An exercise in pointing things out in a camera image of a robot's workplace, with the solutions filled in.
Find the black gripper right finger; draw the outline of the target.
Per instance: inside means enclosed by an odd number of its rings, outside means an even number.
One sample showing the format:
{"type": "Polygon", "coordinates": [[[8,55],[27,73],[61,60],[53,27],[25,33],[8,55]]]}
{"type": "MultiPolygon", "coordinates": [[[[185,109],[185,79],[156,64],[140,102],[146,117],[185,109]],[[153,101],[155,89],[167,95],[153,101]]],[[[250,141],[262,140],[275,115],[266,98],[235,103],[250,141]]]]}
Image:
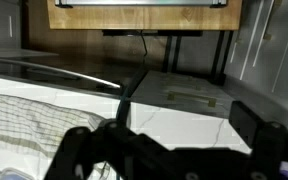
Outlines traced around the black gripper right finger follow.
{"type": "Polygon", "coordinates": [[[281,180],[280,168],[288,162],[288,128],[265,121],[241,101],[233,101],[229,123],[252,150],[247,166],[250,180],[281,180]]]}

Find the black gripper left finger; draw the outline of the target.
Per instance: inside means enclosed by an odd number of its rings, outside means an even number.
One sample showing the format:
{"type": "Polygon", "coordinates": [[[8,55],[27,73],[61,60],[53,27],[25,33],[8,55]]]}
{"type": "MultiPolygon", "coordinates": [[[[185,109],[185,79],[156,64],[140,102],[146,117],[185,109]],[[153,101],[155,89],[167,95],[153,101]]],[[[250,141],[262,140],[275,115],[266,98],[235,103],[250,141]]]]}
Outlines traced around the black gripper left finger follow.
{"type": "Polygon", "coordinates": [[[115,118],[91,131],[85,126],[69,129],[44,180],[87,180],[97,163],[104,162],[123,180],[171,180],[170,151],[128,126],[130,103],[121,103],[115,118]]]}

